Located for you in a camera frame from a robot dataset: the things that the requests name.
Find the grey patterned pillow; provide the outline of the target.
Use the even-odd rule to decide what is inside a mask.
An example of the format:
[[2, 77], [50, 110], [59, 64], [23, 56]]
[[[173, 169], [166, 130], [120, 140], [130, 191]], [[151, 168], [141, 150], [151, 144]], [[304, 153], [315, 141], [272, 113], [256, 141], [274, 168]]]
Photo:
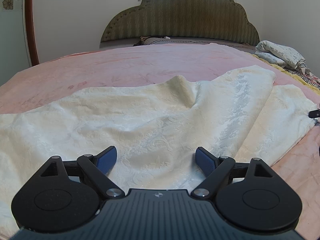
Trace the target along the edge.
[[213, 40], [205, 38], [178, 38], [178, 37], [152, 37], [152, 36], [141, 36], [140, 40], [133, 46], [147, 46], [153, 44], [210, 44], [215, 43], [219, 45], [229, 46], [240, 51], [254, 54], [256, 49], [255, 46], [246, 43], [236, 43], [225, 40]]

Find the olive green upholstered headboard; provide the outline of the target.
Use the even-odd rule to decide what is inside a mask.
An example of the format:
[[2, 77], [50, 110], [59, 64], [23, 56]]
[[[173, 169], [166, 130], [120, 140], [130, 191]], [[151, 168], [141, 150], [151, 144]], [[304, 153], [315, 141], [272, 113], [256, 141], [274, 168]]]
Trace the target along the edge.
[[196, 37], [256, 46], [259, 34], [234, 0], [142, 0], [119, 12], [101, 42], [141, 36]]

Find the brown wooden door frame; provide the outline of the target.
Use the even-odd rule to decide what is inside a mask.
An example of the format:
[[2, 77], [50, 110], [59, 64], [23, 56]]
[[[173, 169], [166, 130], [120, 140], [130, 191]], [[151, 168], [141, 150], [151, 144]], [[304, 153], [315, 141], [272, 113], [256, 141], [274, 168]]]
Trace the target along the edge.
[[36, 48], [34, 18], [33, 18], [33, 0], [24, 0], [25, 33], [28, 44], [31, 66], [38, 65], [39, 56]]

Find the white printed crumpled cloth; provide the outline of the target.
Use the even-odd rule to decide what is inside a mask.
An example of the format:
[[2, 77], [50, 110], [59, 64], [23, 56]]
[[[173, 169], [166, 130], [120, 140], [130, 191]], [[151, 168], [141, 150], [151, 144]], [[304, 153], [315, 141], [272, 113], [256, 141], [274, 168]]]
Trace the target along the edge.
[[255, 55], [270, 64], [310, 75], [310, 69], [305, 63], [306, 59], [291, 47], [263, 40], [255, 46]]

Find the cream white textured pants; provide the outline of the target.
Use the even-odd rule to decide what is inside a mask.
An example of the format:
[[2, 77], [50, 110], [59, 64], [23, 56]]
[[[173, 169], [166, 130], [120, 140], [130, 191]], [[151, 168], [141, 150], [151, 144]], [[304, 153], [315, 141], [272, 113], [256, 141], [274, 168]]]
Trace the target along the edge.
[[1, 237], [18, 231], [10, 210], [23, 184], [52, 155], [74, 160], [115, 146], [109, 177], [122, 189], [188, 189], [204, 176], [202, 146], [217, 156], [272, 165], [315, 125], [316, 104], [274, 71], [250, 66], [212, 81], [183, 76], [140, 87], [91, 87], [45, 106], [1, 115]]

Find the white floral wardrobe door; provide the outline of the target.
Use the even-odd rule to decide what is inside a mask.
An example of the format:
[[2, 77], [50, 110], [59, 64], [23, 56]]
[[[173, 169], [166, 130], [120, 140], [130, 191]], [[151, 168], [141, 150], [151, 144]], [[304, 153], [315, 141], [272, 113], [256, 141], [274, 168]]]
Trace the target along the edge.
[[1, 85], [31, 66], [25, 33], [25, 0], [1, 0]]

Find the pink bed blanket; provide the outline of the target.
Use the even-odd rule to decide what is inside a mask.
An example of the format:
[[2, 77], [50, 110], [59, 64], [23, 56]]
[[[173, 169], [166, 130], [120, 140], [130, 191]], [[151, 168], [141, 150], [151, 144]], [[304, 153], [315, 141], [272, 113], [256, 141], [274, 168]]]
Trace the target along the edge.
[[[1, 86], [1, 113], [23, 113], [88, 87], [136, 87], [176, 75], [212, 80], [229, 70], [257, 65], [275, 72], [276, 85], [299, 87], [313, 102], [319, 92], [280, 67], [218, 44], [163, 44], [68, 55], [14, 75]], [[314, 127], [274, 169], [299, 194], [303, 212], [298, 232], [319, 236], [319, 127]]]

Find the yellow patterned bed sheet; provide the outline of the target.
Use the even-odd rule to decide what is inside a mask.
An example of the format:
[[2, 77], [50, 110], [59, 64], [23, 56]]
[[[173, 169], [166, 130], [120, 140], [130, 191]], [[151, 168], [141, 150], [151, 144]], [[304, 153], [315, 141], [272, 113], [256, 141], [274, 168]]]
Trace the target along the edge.
[[258, 57], [255, 54], [252, 54], [252, 56], [259, 59], [260, 61], [263, 61], [265, 64], [268, 64], [268, 65], [276, 68], [277, 70], [281, 71], [282, 73], [285, 73], [286, 75], [292, 77], [293, 79], [300, 82], [304, 86], [310, 88], [313, 92], [315, 92], [316, 94], [319, 95], [319, 85], [315, 85], [315, 83], [308, 81], [306, 77], [302, 76], [302, 74], [295, 72], [295, 71], [288, 70], [286, 68], [282, 68], [276, 64], [271, 64], [271, 63], [267, 62], [265, 59], [261, 59], [260, 57]]

